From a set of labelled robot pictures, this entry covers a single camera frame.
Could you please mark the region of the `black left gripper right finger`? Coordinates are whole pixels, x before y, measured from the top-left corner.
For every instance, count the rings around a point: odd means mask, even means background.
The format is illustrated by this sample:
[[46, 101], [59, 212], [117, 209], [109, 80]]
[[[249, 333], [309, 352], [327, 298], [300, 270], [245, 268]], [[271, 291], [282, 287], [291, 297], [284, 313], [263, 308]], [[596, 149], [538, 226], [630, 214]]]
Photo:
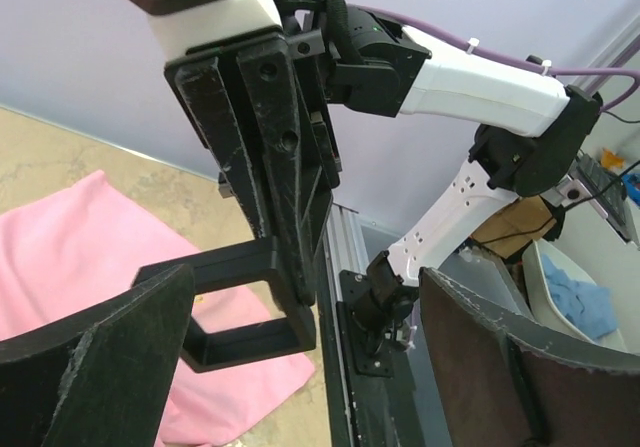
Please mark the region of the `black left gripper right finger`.
[[421, 269], [419, 290], [453, 445], [638, 445], [638, 355], [544, 327], [436, 269]]

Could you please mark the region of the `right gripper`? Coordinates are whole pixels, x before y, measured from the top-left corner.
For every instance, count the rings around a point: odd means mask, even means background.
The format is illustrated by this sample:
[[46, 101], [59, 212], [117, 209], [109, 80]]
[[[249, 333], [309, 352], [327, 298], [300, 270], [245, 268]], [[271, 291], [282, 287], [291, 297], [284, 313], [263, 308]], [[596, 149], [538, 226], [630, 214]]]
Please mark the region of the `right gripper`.
[[276, 31], [245, 35], [191, 48], [164, 74], [257, 238], [270, 234], [268, 181], [292, 286], [312, 305], [340, 166], [318, 63], [297, 45]]

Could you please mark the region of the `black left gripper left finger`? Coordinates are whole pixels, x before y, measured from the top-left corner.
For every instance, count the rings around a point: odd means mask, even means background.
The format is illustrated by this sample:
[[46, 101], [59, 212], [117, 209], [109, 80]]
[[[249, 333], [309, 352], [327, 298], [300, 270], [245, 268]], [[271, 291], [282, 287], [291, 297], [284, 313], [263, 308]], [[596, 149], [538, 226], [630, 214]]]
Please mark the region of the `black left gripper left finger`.
[[2, 341], [2, 445], [153, 445], [193, 297], [178, 266]]

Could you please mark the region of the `small black stand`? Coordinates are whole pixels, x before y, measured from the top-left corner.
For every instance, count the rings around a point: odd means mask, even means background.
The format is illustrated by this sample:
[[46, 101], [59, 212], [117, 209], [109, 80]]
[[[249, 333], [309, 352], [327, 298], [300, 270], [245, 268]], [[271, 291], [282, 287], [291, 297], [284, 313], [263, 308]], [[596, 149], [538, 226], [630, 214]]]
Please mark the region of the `small black stand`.
[[196, 373], [316, 347], [311, 309], [298, 302], [275, 237], [140, 268], [135, 285], [179, 265], [192, 270], [194, 306], [181, 358]]

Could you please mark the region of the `pink garment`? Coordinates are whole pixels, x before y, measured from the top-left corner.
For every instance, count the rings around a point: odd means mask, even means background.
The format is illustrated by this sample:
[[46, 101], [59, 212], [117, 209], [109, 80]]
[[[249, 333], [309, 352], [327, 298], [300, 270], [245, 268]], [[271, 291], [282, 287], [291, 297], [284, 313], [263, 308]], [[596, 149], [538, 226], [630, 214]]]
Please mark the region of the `pink garment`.
[[[115, 297], [138, 270], [197, 248], [96, 171], [1, 216], [1, 337]], [[223, 446], [314, 374], [302, 353], [197, 374], [177, 365], [155, 443]]]

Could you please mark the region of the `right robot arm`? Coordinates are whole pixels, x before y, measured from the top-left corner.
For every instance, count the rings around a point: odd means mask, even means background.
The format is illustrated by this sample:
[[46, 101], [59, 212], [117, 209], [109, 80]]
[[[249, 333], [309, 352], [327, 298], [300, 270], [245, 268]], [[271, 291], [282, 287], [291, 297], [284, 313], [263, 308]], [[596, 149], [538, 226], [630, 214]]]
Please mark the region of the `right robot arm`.
[[339, 155], [333, 104], [382, 117], [474, 121], [468, 157], [436, 203], [387, 253], [416, 285], [493, 214], [567, 174], [602, 104], [544, 64], [503, 63], [345, 0], [164, 0], [152, 29], [165, 77], [249, 225], [283, 248], [295, 301], [311, 276]]

